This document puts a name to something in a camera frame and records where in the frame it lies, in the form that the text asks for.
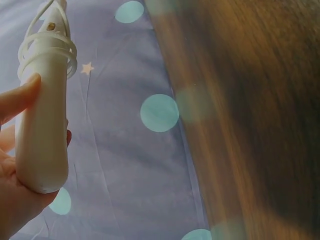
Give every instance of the star print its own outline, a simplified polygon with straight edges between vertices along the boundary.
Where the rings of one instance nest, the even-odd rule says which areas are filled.
[[[90,72],[95,69],[94,67],[92,67],[91,62],[89,62],[88,64],[82,64],[82,74],[87,74],[89,76]]]

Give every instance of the hand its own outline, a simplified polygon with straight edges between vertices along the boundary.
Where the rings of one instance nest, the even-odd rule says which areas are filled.
[[[36,74],[14,90],[0,94],[0,124],[3,125],[30,107],[36,100],[41,77]],[[67,144],[71,132],[67,131]],[[26,223],[39,215],[57,196],[35,193],[23,186],[16,176],[15,158],[6,154],[15,147],[15,126],[0,132],[0,240],[8,240]]]

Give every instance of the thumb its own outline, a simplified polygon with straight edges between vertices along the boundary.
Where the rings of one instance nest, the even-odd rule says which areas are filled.
[[[27,83],[0,94],[0,124],[3,125],[31,106],[39,94],[41,76],[32,75]]]

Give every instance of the small hole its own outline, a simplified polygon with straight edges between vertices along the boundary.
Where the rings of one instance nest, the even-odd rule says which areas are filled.
[[[48,24],[48,26],[46,27],[46,30],[47,31],[52,31],[52,30],[54,30],[56,28],[56,24],[54,23],[54,22],[50,22],[49,24]]]

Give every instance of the fingernail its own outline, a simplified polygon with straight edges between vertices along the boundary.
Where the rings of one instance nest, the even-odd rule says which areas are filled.
[[[41,78],[39,73],[34,73],[32,76],[30,76],[26,81],[25,84],[30,84],[32,82],[34,82],[35,80],[37,80],[38,78]]]

